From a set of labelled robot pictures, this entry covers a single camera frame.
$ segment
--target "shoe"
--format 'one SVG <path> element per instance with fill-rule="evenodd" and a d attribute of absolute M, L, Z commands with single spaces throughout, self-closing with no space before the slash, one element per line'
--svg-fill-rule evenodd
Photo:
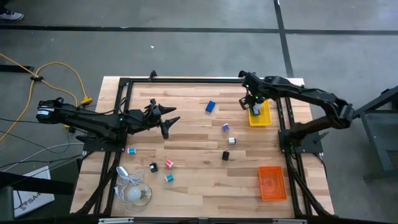
<path fill-rule="evenodd" d="M 0 19 L 8 20 L 8 21 L 19 21 L 24 17 L 22 13 L 11 12 L 7 10 L 7 12 L 0 14 Z"/>

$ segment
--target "yellow cable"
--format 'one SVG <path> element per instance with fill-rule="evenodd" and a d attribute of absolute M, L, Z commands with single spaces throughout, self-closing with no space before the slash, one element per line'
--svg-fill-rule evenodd
<path fill-rule="evenodd" d="M 71 66 L 69 66 L 69 65 L 67 65 L 67 64 L 65 64 L 65 63 L 62 63 L 62 62 L 47 63 L 47 64 L 41 66 L 41 67 L 36 71 L 36 73 L 33 73 L 33 72 L 31 72 L 30 70 L 28 70 L 28 69 L 26 69 L 25 67 L 23 67 L 23 66 L 22 66 L 21 64 L 19 64 L 18 62 L 14 61 L 13 59 L 11 59 L 11 58 L 9 58 L 9 57 L 3 55 L 3 54 L 0 54 L 0 56 L 4 57 L 4 58 L 7 59 L 8 61 L 10 61 L 10 62 L 12 62 L 12 63 L 18 65 L 18 66 L 21 67 L 21 68 L 23 68 L 25 71 L 29 72 L 29 73 L 32 74 L 34 77 L 38 77 L 38 76 L 39 76 L 39 73 L 40 73 L 40 71 L 41 71 L 41 69 L 43 69 L 43 68 L 45 68 L 45 67 L 47 67 L 47 66 L 49 66 L 49 65 L 58 64 L 58 65 L 66 66 L 66 67 L 68 67 L 70 70 L 72 70 L 72 71 L 76 74 L 76 76 L 78 77 L 78 79 L 79 79 L 79 81 L 80 81 L 81 89 L 83 90 L 83 94 L 84 94 L 84 100 L 82 101 L 82 103 L 83 103 L 83 102 L 91 103 L 91 101 L 93 101 L 92 98 L 90 98 L 90 97 L 88 97 L 88 96 L 86 95 L 86 90 L 85 90 L 83 81 L 82 81 L 81 78 L 80 78 L 79 73 L 77 73 L 76 70 L 74 70 Z M 49 86 L 50 88 L 53 88 L 54 90 L 62 91 L 62 92 L 64 92 L 64 93 L 69 94 L 69 95 L 72 96 L 73 99 L 75 100 L 75 105 L 76 105 L 76 107 L 78 106 L 78 105 L 77 105 L 77 99 L 76 99 L 76 97 L 75 97 L 74 94 L 72 94 L 71 92 L 66 91 L 66 90 L 64 90 L 64 89 L 61 89 L 61 88 L 57 88 L 57 87 L 55 87 L 55 86 L 52 86 L 52 85 L 50 85 L 49 83 L 47 83 L 46 81 L 44 81 L 44 80 L 42 80 L 42 82 L 45 83 L 45 84 L 46 84 L 47 86 Z M 11 125 L 11 127 L 6 131 L 6 134 L 4 134 L 4 135 L 0 138 L 0 142 L 6 137 L 6 135 L 7 135 L 10 131 L 12 131 L 12 129 L 14 128 L 14 126 L 17 124 L 17 122 L 18 122 L 18 121 L 22 118 L 22 116 L 25 114 L 27 108 L 28 108 L 29 105 L 30 105 L 30 100 L 32 99 L 32 92 L 33 92 L 33 86 L 34 86 L 34 84 L 35 84 L 35 81 L 32 81 L 32 82 L 30 83 L 29 98 L 28 98 L 28 101 L 27 101 L 27 103 L 26 103 L 26 105 L 25 105 L 24 110 L 23 110 L 22 113 L 19 115 L 19 117 L 16 119 L 16 121 Z"/>
<path fill-rule="evenodd" d="M 23 67 L 23 66 L 22 66 L 21 64 L 19 64 L 18 62 L 14 61 L 13 59 L 11 59 L 11 58 L 9 58 L 9 57 L 3 55 L 3 54 L 0 54 L 0 56 L 4 57 L 5 59 L 9 60 L 10 62 L 12 62 L 12 63 L 14 63 L 14 64 L 16 64 L 16 65 L 18 65 L 18 66 L 20 66 L 20 67 L 23 68 L 25 71 L 29 72 L 30 74 L 32 74 L 32 75 L 35 76 L 35 77 L 38 77 L 38 76 L 39 76 L 39 72 L 40 72 L 41 69 L 43 69 L 44 67 L 47 67 L 47 66 L 49 66 L 49 65 L 51 65 L 51 64 L 53 64 L 53 63 L 63 64 L 63 63 L 60 63 L 60 62 L 48 63 L 48 64 L 45 64 L 45 65 L 41 66 L 41 67 L 36 71 L 36 73 L 33 73 L 33 72 L 31 72 L 30 70 L 28 70 L 28 69 L 26 69 L 25 67 Z M 81 81 L 79 74 L 78 74 L 73 68 L 71 68 L 71 66 L 69 66 L 69 65 L 67 65 L 67 64 L 64 64 L 64 65 L 65 65 L 66 67 L 70 68 L 73 72 L 75 72 L 76 75 L 78 76 L 79 80 Z M 59 91 L 62 91 L 62 92 L 64 92 L 64 93 L 68 93 L 68 94 L 69 94 L 71 97 L 73 97 L 73 99 L 75 100 L 75 106 L 78 106 L 78 105 L 77 105 L 77 99 L 76 99 L 76 97 L 75 97 L 74 94 L 72 94 L 72 93 L 69 92 L 69 91 L 63 90 L 63 89 L 61 89 L 61 88 L 54 87 L 54 86 L 50 85 L 48 82 L 46 82 L 46 81 L 44 81 L 44 80 L 42 80 L 42 82 L 44 82 L 47 86 L 49 86 L 50 88 L 53 88 L 54 90 L 59 90 Z"/>
<path fill-rule="evenodd" d="M 76 76 L 77 76 L 77 78 L 79 79 L 79 81 L 80 81 L 80 85 L 81 85 L 81 89 L 83 90 L 83 95 L 84 95 L 84 97 L 87 97 L 86 90 L 85 90 L 85 86 L 84 86 L 84 84 L 83 84 L 83 81 L 82 81 L 81 78 L 80 78 L 79 73 L 77 73 L 75 69 L 73 69 L 71 66 L 69 66 L 69 65 L 67 65 L 67 64 L 65 64 L 65 63 L 62 63 L 62 62 L 51 62 L 51 63 L 47 63 L 47 64 L 41 66 L 41 67 L 37 70 L 36 74 L 38 75 L 39 72 L 41 71 L 41 69 L 43 69 L 43 68 L 45 68 L 45 67 L 47 67 L 47 66 L 49 66 L 49 65 L 63 65 L 63 66 L 65 66 L 65 67 L 69 68 L 71 71 L 73 71 L 73 72 L 76 74 Z"/>
<path fill-rule="evenodd" d="M 22 113 L 19 115 L 19 117 L 17 118 L 17 121 L 19 121 L 19 120 L 22 118 L 22 116 L 25 114 L 27 108 L 29 107 L 30 99 L 32 99 L 32 92 L 33 92 L 34 83 L 35 83 L 34 81 L 32 81 L 32 82 L 30 83 L 29 97 L 28 97 L 28 100 L 27 100 L 25 109 L 24 109 L 24 110 L 22 111 Z M 14 124 L 12 124 L 11 127 L 6 131 L 7 134 L 14 128 L 14 126 L 17 124 L 17 121 L 14 122 Z M 0 138 L 0 141 L 2 141 L 2 140 L 6 137 L 7 134 L 3 134 L 3 136 Z"/>

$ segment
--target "white cable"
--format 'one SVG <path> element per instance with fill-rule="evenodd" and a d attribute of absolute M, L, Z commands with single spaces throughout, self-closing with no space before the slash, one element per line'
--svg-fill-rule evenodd
<path fill-rule="evenodd" d="M 135 187 L 136 187 L 137 185 L 143 184 L 143 183 L 144 183 L 144 170 L 139 169 L 139 170 L 135 171 L 135 173 L 134 173 L 133 175 L 129 175 L 129 176 L 127 176 L 127 177 L 121 175 L 121 174 L 119 173 L 119 169 L 116 169 L 116 172 L 118 173 L 119 177 L 118 177 L 118 179 L 116 180 L 116 184 L 118 185 L 118 187 L 115 187 L 115 192 L 116 192 L 116 195 L 118 196 L 118 198 L 120 199 L 120 201 L 122 201 L 124 209 L 125 209 L 127 212 L 133 213 L 133 214 L 137 214 L 137 213 L 143 212 L 143 211 L 145 210 L 145 208 L 146 208 L 147 205 L 144 205 L 143 208 L 142 208 L 142 210 L 141 210 L 141 211 L 138 211 L 138 212 L 130 211 L 130 210 L 126 207 L 126 204 L 127 204 L 127 203 L 132 203 L 132 202 L 130 202 L 130 201 L 124 199 L 124 189 L 126 189 L 126 187 L 127 187 L 129 184 L 133 184 Z"/>
<path fill-rule="evenodd" d="M 29 156 L 29 157 L 26 157 L 25 159 L 23 159 L 23 160 L 21 160 L 21 161 L 19 161 L 19 162 L 24 162 L 25 160 L 30 159 L 30 158 L 36 156 L 37 154 L 42 153 L 42 152 L 44 152 L 44 151 L 46 151 L 46 150 L 49 150 L 49 149 L 53 149 L 53 148 L 61 147 L 61 146 L 67 146 L 67 145 L 80 145 L 80 144 L 84 144 L 84 143 L 65 143 L 65 144 L 59 144 L 59 145 L 56 145 L 56 146 L 51 146 L 51 147 L 42 149 L 42 150 L 40 150 L 39 152 L 36 152 L 35 154 L 33 154 L 33 155 Z M 7 169 L 3 170 L 2 172 L 6 172 L 6 171 L 8 171 L 9 169 L 15 167 L 15 166 L 18 165 L 18 164 L 19 164 L 19 163 L 14 164 L 14 165 L 8 167 Z"/>

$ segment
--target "white sticker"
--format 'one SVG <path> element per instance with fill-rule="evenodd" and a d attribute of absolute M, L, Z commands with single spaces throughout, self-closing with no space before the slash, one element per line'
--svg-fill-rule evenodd
<path fill-rule="evenodd" d="M 54 111 L 54 108 L 48 108 L 48 106 L 41 106 L 39 109 L 40 110 Z"/>
<path fill-rule="evenodd" d="M 37 114 L 44 114 L 44 115 L 49 115 L 48 111 L 40 110 L 37 112 Z"/>

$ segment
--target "cyan cube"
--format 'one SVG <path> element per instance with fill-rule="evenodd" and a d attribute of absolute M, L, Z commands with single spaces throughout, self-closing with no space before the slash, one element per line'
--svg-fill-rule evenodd
<path fill-rule="evenodd" d="M 127 149 L 127 154 L 135 155 L 136 154 L 136 148 L 128 148 Z"/>

